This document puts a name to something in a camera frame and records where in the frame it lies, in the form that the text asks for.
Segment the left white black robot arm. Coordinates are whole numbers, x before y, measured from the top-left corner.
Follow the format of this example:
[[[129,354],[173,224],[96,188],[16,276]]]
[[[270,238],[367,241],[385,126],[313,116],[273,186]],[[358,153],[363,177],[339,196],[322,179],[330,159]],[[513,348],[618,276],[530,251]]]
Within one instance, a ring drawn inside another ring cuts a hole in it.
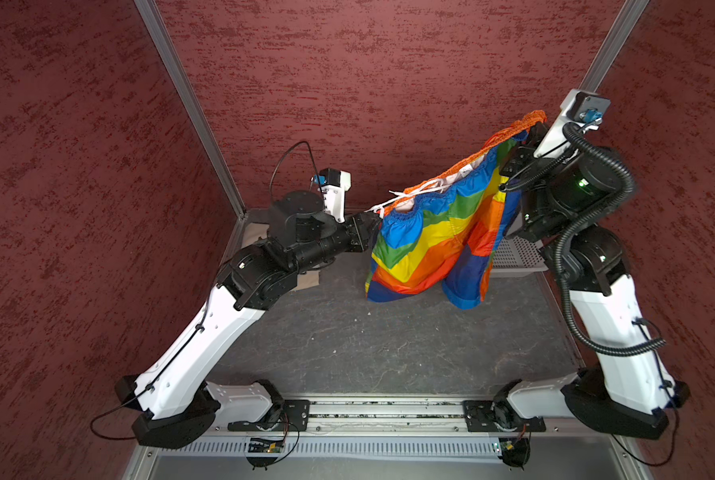
[[[281,426],[284,400],[270,382],[218,385],[207,375],[245,330],[297,286],[301,274],[339,254],[369,249],[379,222],[373,212],[341,218],[334,203],[309,191],[273,202],[265,237],[221,266],[205,304],[165,354],[116,384],[122,407],[138,413],[134,440],[178,449],[232,424]]]

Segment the colourful blue orange shorts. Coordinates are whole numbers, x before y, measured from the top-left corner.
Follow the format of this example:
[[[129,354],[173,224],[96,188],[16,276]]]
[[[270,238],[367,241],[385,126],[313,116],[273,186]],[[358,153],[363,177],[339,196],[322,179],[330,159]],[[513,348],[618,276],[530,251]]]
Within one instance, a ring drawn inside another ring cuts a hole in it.
[[[547,121],[535,110],[501,129],[445,172],[371,207],[381,220],[365,297],[399,301],[441,286],[451,304],[473,309],[489,291],[493,255],[519,215],[521,196],[503,192],[507,157]]]

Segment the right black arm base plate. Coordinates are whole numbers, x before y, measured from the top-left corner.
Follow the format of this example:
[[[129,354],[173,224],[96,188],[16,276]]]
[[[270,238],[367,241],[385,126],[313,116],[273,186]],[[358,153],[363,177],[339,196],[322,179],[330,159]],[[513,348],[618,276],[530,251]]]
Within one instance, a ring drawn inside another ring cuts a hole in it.
[[[523,418],[507,400],[465,400],[463,418],[471,433],[533,433],[545,432],[545,420],[540,417]]]

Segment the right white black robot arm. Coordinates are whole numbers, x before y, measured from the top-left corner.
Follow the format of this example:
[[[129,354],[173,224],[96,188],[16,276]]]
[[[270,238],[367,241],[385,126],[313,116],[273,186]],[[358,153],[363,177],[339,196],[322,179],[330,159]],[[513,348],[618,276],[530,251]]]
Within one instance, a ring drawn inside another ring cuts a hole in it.
[[[553,274],[569,333],[597,363],[547,381],[513,381],[491,405],[503,431],[535,419],[573,418],[595,432],[656,440],[677,426],[689,386],[659,358],[665,338],[645,319],[625,248],[603,227],[635,193],[635,178],[613,150],[567,123],[561,141],[531,141],[509,159],[505,189],[521,194],[511,235],[539,244]]]

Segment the beige drawstring shorts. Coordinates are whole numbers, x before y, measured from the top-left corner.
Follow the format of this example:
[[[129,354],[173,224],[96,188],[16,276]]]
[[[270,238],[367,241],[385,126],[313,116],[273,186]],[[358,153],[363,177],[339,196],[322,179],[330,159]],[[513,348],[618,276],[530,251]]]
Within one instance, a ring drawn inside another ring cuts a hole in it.
[[[247,223],[243,228],[242,240],[240,247],[245,248],[258,240],[265,239],[267,236],[268,226],[261,223]],[[297,284],[294,291],[301,291],[319,286],[319,272],[309,271],[297,276]]]

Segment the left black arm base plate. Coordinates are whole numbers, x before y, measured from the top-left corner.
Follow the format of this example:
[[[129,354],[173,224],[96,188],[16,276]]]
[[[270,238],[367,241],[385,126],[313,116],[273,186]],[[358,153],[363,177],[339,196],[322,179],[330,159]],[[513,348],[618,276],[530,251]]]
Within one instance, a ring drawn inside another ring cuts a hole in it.
[[[257,422],[243,421],[227,425],[232,432],[284,433],[289,429],[303,432],[307,428],[311,402],[309,400],[282,400],[273,403],[269,412]]]

